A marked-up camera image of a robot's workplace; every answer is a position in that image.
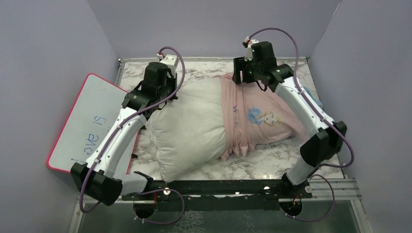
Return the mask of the white pillow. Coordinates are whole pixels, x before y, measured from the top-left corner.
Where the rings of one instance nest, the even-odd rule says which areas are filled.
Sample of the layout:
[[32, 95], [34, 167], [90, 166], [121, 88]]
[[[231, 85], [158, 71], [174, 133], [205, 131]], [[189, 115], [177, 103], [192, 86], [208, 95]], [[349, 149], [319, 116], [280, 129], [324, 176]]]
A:
[[155, 111], [146, 125], [166, 182], [218, 159], [226, 150], [220, 78], [185, 84], [177, 96]]

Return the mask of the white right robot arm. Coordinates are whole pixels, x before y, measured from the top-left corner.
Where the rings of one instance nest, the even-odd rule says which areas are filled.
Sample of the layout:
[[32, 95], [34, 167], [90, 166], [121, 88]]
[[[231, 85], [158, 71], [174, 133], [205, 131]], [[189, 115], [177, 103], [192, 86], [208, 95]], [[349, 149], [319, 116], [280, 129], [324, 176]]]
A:
[[276, 93], [303, 124], [309, 139], [300, 148], [301, 158], [282, 176], [281, 193], [291, 198], [319, 165], [340, 152], [347, 131], [344, 122], [328, 116], [308, 95], [295, 71], [287, 64], [277, 64], [270, 42], [246, 39], [244, 57], [234, 58], [235, 84], [262, 84], [262, 90]]

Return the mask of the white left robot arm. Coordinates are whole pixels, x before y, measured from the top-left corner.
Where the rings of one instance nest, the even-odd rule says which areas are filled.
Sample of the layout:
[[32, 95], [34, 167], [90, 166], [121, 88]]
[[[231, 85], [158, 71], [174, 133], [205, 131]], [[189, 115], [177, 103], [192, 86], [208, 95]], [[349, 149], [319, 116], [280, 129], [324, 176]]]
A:
[[168, 100], [176, 100], [181, 84], [177, 82], [178, 62], [166, 59], [150, 62], [144, 71], [143, 80], [124, 97], [119, 114], [101, 144], [83, 164], [75, 163], [70, 170], [80, 191], [79, 204], [84, 213], [90, 210], [83, 206], [89, 196], [107, 206], [119, 196], [135, 193], [140, 199], [152, 195], [152, 178], [139, 172], [115, 175], [118, 163], [138, 131], [146, 124], [152, 113]]

